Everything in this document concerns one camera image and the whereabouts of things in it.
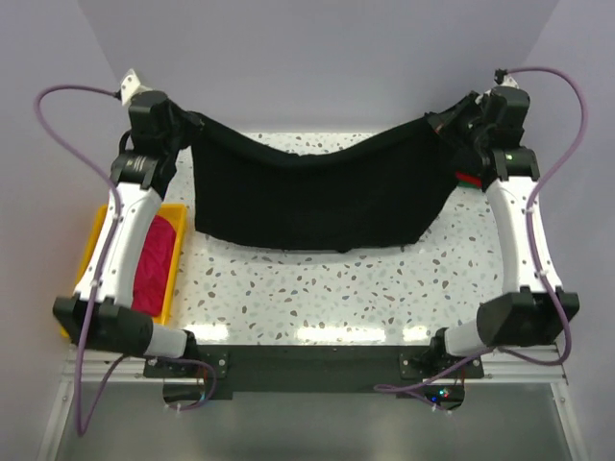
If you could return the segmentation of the black t shirt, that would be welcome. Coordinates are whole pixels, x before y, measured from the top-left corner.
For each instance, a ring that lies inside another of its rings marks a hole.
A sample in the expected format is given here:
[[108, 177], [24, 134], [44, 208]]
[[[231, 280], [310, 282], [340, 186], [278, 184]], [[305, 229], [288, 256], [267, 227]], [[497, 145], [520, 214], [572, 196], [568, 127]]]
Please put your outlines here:
[[195, 229], [234, 244], [341, 253], [414, 244], [457, 186], [424, 118], [324, 155], [202, 121], [191, 146]]

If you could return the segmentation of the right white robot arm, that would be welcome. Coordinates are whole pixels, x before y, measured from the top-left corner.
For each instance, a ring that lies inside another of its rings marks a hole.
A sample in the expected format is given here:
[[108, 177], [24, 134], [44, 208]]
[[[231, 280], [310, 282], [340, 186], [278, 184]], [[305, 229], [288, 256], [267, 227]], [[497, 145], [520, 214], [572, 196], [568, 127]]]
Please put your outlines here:
[[462, 357], [490, 349], [516, 354], [549, 346], [569, 333], [579, 311], [578, 295], [564, 289], [550, 255], [536, 154], [521, 144], [529, 103], [524, 90], [500, 84], [428, 116], [457, 177], [486, 195], [503, 262], [501, 295], [482, 303], [474, 321], [439, 331], [442, 345], [428, 354], [437, 376], [451, 376]]

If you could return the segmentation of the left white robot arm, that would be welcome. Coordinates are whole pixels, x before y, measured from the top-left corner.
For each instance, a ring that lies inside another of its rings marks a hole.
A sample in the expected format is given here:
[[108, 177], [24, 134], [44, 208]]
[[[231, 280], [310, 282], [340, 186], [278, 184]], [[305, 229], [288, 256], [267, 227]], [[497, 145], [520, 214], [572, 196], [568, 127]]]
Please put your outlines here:
[[199, 353], [188, 346], [188, 333], [134, 310], [133, 290], [147, 233], [177, 172], [178, 154], [202, 123], [158, 90], [132, 96], [128, 114], [133, 146], [118, 155], [105, 176], [110, 198], [98, 240], [72, 296], [56, 298], [53, 314], [80, 351], [165, 357], [176, 376], [190, 376]]

